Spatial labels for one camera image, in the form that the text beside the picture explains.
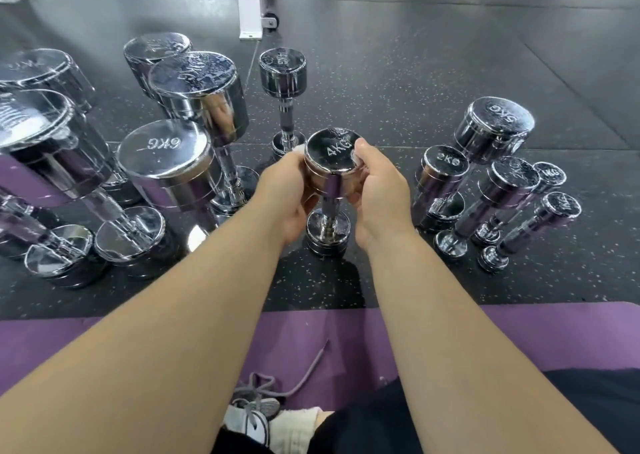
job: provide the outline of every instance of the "speckled floor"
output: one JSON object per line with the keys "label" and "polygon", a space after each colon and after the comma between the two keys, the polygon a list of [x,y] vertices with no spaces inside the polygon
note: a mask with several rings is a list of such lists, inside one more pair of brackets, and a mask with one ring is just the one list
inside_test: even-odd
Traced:
{"label": "speckled floor", "polygon": [[[70,53],[97,87],[90,119],[107,140],[162,118],[137,86],[122,45],[145,32],[187,34],[240,68],[252,124],[234,146],[240,164],[264,167],[275,102],[261,90],[261,51],[290,46],[308,57],[300,130],[351,128],[381,146],[407,178],[421,151],[449,143],[466,104],[500,95],[538,125],[521,154],[558,164],[584,213],[489,276],[475,256],[452,270],[478,303],[626,300],[640,304],[640,0],[269,0],[277,32],[242,42],[236,0],[25,0],[0,6],[0,50],[49,46]],[[80,205],[68,221],[96,221]],[[184,232],[191,219],[170,216]],[[0,319],[108,313],[144,286],[112,271],[80,291],[52,289],[0,264]],[[278,267],[265,310],[376,306],[366,256],[350,243],[320,260],[301,242]]]}

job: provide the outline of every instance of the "purple yoga mat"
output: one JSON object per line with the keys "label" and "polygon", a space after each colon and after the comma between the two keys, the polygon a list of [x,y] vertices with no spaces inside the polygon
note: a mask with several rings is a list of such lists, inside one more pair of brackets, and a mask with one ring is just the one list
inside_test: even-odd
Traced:
{"label": "purple yoga mat", "polygon": [[[625,302],[492,305],[484,311],[542,370],[640,368],[640,307]],[[0,321],[0,393],[99,318]],[[330,345],[287,408],[335,410],[397,376],[379,309],[263,313],[242,379],[259,371],[282,391]]]}

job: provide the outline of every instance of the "white sock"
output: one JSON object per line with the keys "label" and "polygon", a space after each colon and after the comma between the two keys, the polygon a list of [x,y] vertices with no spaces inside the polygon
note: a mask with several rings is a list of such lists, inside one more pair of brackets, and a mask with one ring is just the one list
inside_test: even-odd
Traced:
{"label": "white sock", "polygon": [[283,410],[269,422],[270,449],[275,454],[307,454],[316,430],[320,407],[305,410]]}

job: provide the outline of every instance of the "gray shoelace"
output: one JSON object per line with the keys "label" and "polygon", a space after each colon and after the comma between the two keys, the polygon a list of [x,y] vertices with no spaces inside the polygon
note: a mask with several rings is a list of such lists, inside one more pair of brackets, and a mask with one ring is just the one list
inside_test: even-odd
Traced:
{"label": "gray shoelace", "polygon": [[324,342],[323,347],[320,348],[320,351],[318,351],[318,354],[316,354],[316,358],[311,363],[311,366],[309,366],[309,368],[307,369],[307,372],[305,373],[305,375],[298,382],[298,384],[288,392],[276,392],[272,390],[271,388],[276,383],[275,377],[271,377],[269,375],[263,375],[262,373],[258,373],[256,371],[252,371],[249,374],[249,381],[247,383],[244,383],[240,380],[238,381],[238,386],[234,390],[234,396],[238,394],[241,395],[240,403],[244,404],[242,408],[244,408],[244,410],[246,411],[247,418],[249,418],[249,422],[251,422],[251,425],[253,426],[253,428],[256,428],[257,421],[255,420],[255,418],[253,418],[253,409],[251,404],[254,403],[256,405],[257,410],[259,411],[260,402],[264,397],[287,398],[292,396],[298,390],[300,390],[300,388],[302,388],[302,386],[307,382],[311,374],[316,369],[316,365],[320,361],[320,358],[322,358],[322,355],[324,354],[324,350],[326,349],[328,344],[329,344],[329,340],[327,339]]}

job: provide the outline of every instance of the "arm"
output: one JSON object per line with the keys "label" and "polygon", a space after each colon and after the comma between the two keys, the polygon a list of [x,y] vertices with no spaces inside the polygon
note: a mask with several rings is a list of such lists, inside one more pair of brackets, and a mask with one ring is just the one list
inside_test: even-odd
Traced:
{"label": "arm", "polygon": [[393,164],[356,143],[371,175],[356,240],[367,251],[406,399],[428,453],[614,453],[474,303],[413,230]]}
{"label": "arm", "polygon": [[268,168],[194,253],[2,396],[0,452],[211,452],[278,256],[305,226],[301,162]]}

